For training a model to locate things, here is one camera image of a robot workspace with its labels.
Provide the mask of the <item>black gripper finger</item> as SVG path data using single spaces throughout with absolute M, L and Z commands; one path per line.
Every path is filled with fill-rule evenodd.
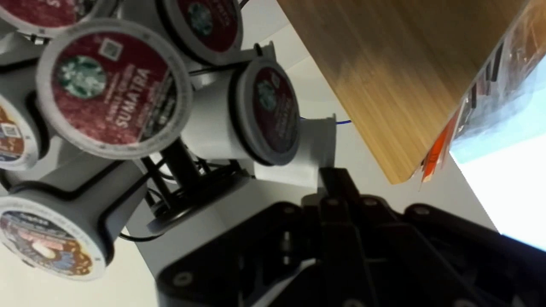
M 347 170 L 324 167 L 318 170 L 318 175 L 320 207 L 327 216 L 349 216 L 351 206 L 359 201 L 359 190 Z

